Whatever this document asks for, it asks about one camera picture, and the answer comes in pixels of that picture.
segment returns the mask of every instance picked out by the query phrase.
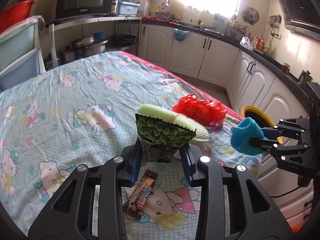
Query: black countertop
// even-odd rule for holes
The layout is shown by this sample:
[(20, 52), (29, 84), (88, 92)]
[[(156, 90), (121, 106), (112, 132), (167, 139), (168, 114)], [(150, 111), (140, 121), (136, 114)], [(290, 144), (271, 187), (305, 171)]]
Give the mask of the black countertop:
[(248, 50), (244, 47), (242, 47), (239, 42), (232, 41), (228, 39), (224, 35), (219, 35), (215, 33), (211, 33), (208, 31), (200, 30), (198, 28), (192, 28), (188, 26), (183, 26), (183, 25), (175, 25), (166, 21), (156, 21), (156, 20), (143, 20), (143, 24), (150, 24), (150, 25), (158, 25), (158, 26), (164, 26), (164, 27), (171, 27), (171, 28), (179, 28), (180, 30), (183, 31), (189, 31), (193, 33), (198, 33), (201, 35), (205, 35), (207, 37), (217, 39), (219, 41), (223, 41), (225, 43), (228, 43), (232, 46), (235, 46), (245, 53), (249, 54), (252, 56), (255, 60), (258, 60), (260, 63), (262, 63), (264, 66), (266, 66), (272, 73), (276, 75), (278, 79), (295, 95), (297, 100), (301, 103), (303, 108), (309, 113), (310, 110), (310, 103), (308, 101), (308, 96), (306, 92), (300, 87), (300, 85), (296, 81), (296, 77), (294, 77), (292, 74), (286, 75), (281, 71), (281, 64), (274, 60), (273, 58), (262, 54), (257, 51), (252, 51)]

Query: silver bolt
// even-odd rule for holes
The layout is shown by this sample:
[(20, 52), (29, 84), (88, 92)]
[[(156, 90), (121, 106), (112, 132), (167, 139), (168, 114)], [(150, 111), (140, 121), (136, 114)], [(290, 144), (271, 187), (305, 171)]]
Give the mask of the silver bolt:
[(237, 170), (238, 171), (245, 171), (246, 168), (243, 165), (240, 164), (240, 165), (237, 166)]
[(121, 156), (117, 156), (117, 157), (114, 157), (114, 158), (113, 158), (113, 161), (114, 161), (115, 163), (121, 163), (121, 162), (123, 162), (123, 158), (122, 158)]
[(200, 160), (203, 162), (203, 163), (208, 163), (210, 161), (210, 157), (206, 156), (206, 155), (202, 155), (200, 157)]
[(85, 171), (87, 169), (87, 166), (85, 166), (85, 165), (83, 165), (83, 164), (81, 164), (80, 166), (78, 166), (78, 168), (77, 168), (77, 170), (78, 171)]

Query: pink tablecloth edge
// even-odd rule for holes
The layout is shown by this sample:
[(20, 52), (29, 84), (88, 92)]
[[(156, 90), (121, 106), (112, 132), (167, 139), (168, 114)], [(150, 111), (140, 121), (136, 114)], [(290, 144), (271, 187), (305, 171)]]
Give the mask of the pink tablecloth edge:
[[(132, 55), (132, 54), (130, 54), (130, 53), (127, 53), (127, 52), (124, 52), (124, 51), (119, 51), (119, 52), (122, 53), (122, 54), (124, 54), (124, 55), (126, 55), (126, 56), (128, 56), (128, 57), (130, 57), (130, 58), (132, 58), (132, 59), (134, 59), (134, 60), (137, 60), (137, 61), (139, 61), (139, 62), (147, 65), (148, 67), (151, 67), (151, 68), (153, 68), (153, 69), (159, 70), (159, 71), (161, 71), (161, 72), (163, 72), (163, 73), (166, 73), (166, 74), (169, 74), (169, 75), (173, 76), (173, 77), (176, 78), (177, 80), (179, 80), (179, 81), (183, 82), (184, 84), (188, 85), (189, 87), (193, 88), (195, 91), (197, 91), (199, 94), (201, 94), (201, 95), (202, 95), (205, 99), (207, 99), (208, 101), (213, 101), (213, 102), (217, 102), (217, 101), (218, 101), (217, 99), (215, 99), (215, 98), (213, 98), (212, 96), (210, 96), (209, 94), (203, 92), (203, 91), (200, 90), (199, 88), (196, 88), (195, 86), (193, 86), (193, 85), (189, 84), (188, 82), (184, 81), (182, 78), (180, 78), (180, 77), (172, 74), (170, 71), (167, 71), (167, 70), (165, 70), (165, 69), (163, 69), (163, 68), (161, 68), (161, 67), (159, 67), (159, 66), (157, 66), (157, 65), (154, 65), (154, 64), (152, 64), (152, 63), (150, 63), (150, 62), (148, 62), (148, 61), (146, 61), (146, 60), (144, 60), (144, 59), (142, 59), (142, 58), (139, 58), (139, 57), (137, 57), (137, 56), (135, 56), (135, 55)], [(235, 111), (233, 111), (230, 107), (226, 106), (225, 104), (222, 104), (222, 105), (227, 109), (227, 113), (228, 113), (229, 115), (231, 115), (231, 116), (239, 119), (240, 121), (243, 120), (243, 117), (240, 116), (239, 114), (237, 114)]]

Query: light green fuzzy object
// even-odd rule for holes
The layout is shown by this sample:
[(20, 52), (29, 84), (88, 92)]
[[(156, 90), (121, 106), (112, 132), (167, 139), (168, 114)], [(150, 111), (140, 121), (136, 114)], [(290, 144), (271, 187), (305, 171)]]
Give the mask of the light green fuzzy object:
[(186, 127), (192, 131), (196, 130), (196, 137), (192, 141), (197, 142), (207, 142), (209, 141), (209, 132), (208, 130), (195, 120), (186, 117), (183, 114), (178, 114), (169, 109), (163, 108), (161, 106), (155, 106), (151, 104), (141, 105), (138, 108), (138, 113), (145, 116), (152, 116), (155, 118), (160, 118), (165, 122), (172, 122), (182, 127)]

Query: polka dot fabric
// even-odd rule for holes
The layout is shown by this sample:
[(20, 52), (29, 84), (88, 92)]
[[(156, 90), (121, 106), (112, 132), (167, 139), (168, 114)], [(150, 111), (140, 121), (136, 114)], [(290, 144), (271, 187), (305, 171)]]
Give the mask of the polka dot fabric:
[[(136, 57), (109, 52), (63, 65), (0, 94), (0, 201), (25, 233), (68, 175), (81, 163), (102, 165), (135, 143), (142, 104), (171, 109), (185, 94), (204, 97), (181, 80)], [(204, 154), (253, 173), (261, 156), (230, 146), (229, 116), (200, 144)], [(140, 221), (126, 216), (129, 239), (194, 239), (201, 189), (190, 189), (180, 160), (143, 167), (159, 173)], [(123, 189), (123, 200), (132, 189)], [(97, 234), (95, 196), (93, 232)]]

